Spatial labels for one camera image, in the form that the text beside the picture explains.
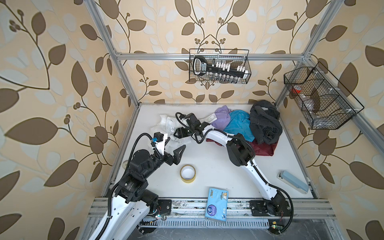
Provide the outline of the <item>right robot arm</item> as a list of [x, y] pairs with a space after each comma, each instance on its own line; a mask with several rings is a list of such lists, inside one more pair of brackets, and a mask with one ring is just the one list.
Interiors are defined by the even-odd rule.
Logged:
[[193, 113], [184, 115], [177, 112], [175, 117], [182, 126], [174, 132], [174, 137], [179, 139], [191, 137], [197, 144], [202, 144], [205, 139], [209, 139], [226, 147], [231, 163], [246, 171], [262, 195], [264, 203], [257, 207], [260, 213], [281, 218], [285, 211], [289, 213], [289, 219], [285, 225], [278, 227], [272, 224], [269, 228], [269, 232], [273, 235], [285, 233], [294, 217], [292, 198], [285, 190], [268, 181], [256, 163], [253, 147], [243, 135], [232, 135], [219, 130], [207, 122], [201, 122]]

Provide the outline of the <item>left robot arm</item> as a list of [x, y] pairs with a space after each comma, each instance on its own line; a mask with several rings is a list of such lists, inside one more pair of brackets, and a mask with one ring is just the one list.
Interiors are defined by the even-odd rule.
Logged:
[[123, 176], [108, 193], [107, 212], [90, 236], [91, 240], [126, 240], [146, 216], [161, 211], [158, 205], [159, 196], [147, 189], [147, 179], [162, 164], [178, 165], [186, 145], [169, 154], [165, 147], [170, 138], [157, 132], [153, 136], [148, 133], [140, 134], [133, 144], [134, 147], [142, 137], [150, 140], [154, 152], [150, 153], [145, 149], [131, 150]]

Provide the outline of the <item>white cloth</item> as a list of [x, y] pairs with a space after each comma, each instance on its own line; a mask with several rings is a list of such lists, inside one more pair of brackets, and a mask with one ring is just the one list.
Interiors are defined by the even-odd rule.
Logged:
[[168, 136], [170, 137], [170, 142], [166, 145], [167, 148], [178, 148], [182, 145], [187, 145], [191, 142], [191, 138], [182, 138], [178, 139], [174, 137], [174, 133], [176, 132], [177, 128], [181, 128], [182, 125], [177, 121], [175, 117], [170, 117], [167, 115], [160, 115], [161, 121], [159, 122], [159, 126], [161, 130], [164, 130]]

